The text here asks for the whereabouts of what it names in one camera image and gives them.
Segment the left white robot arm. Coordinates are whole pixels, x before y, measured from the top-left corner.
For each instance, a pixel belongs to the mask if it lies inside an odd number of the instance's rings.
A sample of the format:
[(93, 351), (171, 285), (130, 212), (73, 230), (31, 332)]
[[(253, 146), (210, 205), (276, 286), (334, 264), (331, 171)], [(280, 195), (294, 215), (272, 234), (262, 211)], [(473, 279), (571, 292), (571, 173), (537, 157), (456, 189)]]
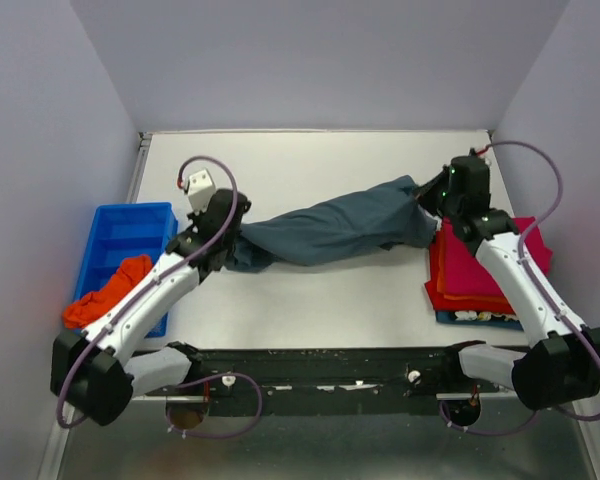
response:
[(71, 405), (100, 426), (116, 420), (130, 401), (163, 386), (194, 393), (202, 380), (193, 347), (175, 342), (136, 356), (141, 341), (185, 295), (223, 268), (234, 251), (242, 217), (251, 207), (235, 190), (219, 189), (207, 209), (166, 245), (149, 273), (115, 306), (82, 332), (62, 331), (52, 346), (50, 389), (56, 420), (77, 426), (63, 410)]

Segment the teal grey t-shirt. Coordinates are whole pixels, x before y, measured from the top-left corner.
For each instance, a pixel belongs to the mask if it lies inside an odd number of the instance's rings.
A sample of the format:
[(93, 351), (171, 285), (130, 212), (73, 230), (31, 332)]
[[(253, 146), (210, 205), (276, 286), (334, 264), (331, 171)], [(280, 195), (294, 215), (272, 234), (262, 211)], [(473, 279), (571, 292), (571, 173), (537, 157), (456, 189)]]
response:
[(274, 263), (313, 267), (396, 245), (427, 248), (438, 222), (417, 203), (408, 176), (269, 220), (244, 224), (225, 267), (259, 273)]

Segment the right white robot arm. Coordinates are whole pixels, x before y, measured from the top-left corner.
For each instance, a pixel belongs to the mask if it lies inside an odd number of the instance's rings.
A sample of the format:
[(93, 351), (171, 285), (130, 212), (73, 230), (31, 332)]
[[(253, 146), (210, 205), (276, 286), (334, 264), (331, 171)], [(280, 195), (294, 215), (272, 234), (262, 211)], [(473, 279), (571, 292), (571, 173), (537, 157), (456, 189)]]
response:
[[(522, 232), (491, 206), (490, 168), (476, 153), (456, 157), (418, 191), (420, 205), (449, 221), (465, 250), (490, 274), (522, 325), (529, 349), (474, 341), (452, 348), (440, 379), (460, 392), (476, 379), (516, 393), (530, 410), (557, 408), (600, 392), (600, 327), (570, 309), (532, 258)], [(600, 420), (600, 413), (593, 415)]]

